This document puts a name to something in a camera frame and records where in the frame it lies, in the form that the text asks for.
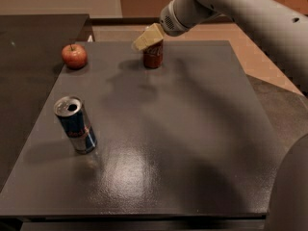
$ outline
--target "dark table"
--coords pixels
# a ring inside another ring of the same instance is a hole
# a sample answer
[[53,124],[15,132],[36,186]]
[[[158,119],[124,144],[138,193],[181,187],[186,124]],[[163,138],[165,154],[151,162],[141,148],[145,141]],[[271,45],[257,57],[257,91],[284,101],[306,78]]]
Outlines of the dark table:
[[[63,68],[50,92],[0,216],[264,216],[287,150],[227,41],[167,42],[154,70],[130,42],[86,48],[89,64]],[[88,155],[53,114],[65,95],[85,100],[98,138]]]
[[87,14],[0,16],[0,192],[63,68],[62,48],[89,35]]

